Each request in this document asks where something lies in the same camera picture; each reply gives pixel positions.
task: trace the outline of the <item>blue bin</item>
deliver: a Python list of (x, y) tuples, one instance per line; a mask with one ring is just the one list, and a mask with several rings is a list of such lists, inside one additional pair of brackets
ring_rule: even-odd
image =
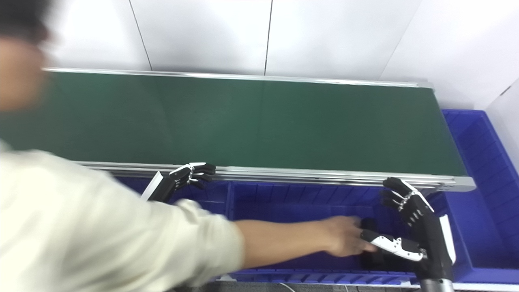
[[(519, 179), (482, 111), (444, 110), (469, 175), (478, 189), (437, 193), (436, 211), (449, 214), (458, 260), (456, 282), (519, 284)], [(142, 193), (149, 179), (119, 178)], [(230, 220), (273, 222), (319, 220), (345, 215), (377, 218), (382, 233), (406, 236), (396, 211), (379, 203), (380, 188), (329, 185), (223, 182), (205, 190), (184, 188), (176, 198), (196, 200)], [(239, 281), (337, 284), (395, 284), (413, 281), (409, 267), (395, 271), (363, 270), (359, 257), (335, 258), (325, 253), (287, 261), (232, 276)]]
[(444, 110), (477, 189), (431, 199), (449, 214), (456, 282), (519, 284), (519, 178), (486, 113)]

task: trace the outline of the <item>person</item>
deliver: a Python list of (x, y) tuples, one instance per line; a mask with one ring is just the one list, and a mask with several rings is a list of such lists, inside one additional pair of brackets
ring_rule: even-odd
[[(0, 110), (34, 106), (45, 0), (0, 0)], [(375, 247), (358, 219), (230, 222), (195, 202), (144, 202), (104, 172), (42, 151), (0, 148), (1, 291), (163, 291), (319, 251)]]

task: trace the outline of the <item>metal rail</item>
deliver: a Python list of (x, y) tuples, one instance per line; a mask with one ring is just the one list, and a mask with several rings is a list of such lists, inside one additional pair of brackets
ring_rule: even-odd
[[(91, 169), (103, 170), (114, 176), (151, 178), (157, 171), (170, 172), (180, 167), (173, 164), (141, 164), (110, 162), (76, 162)], [(219, 166), (216, 168), (215, 180), (364, 185), (380, 187), (388, 177), (406, 180), (414, 187), (423, 190), (467, 192), (475, 189), (474, 180), (470, 177), (403, 174), (394, 172), (365, 172), (340, 170), (314, 170), (290, 168), (259, 168)]]

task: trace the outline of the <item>robotic arm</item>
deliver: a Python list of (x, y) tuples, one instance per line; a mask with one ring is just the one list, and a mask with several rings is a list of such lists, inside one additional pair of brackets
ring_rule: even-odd
[(173, 193), (188, 184), (199, 189), (204, 186), (201, 181), (211, 181), (216, 167), (208, 163), (189, 163), (163, 176), (158, 171), (141, 195), (145, 201), (167, 202)]
[(447, 215), (439, 218), (424, 196), (399, 178), (388, 178), (383, 185), (382, 204), (396, 209), (410, 227), (410, 241), (394, 239), (370, 230), (361, 237), (396, 256), (414, 262), (414, 272), (425, 292), (453, 292), (452, 265), (456, 260)]

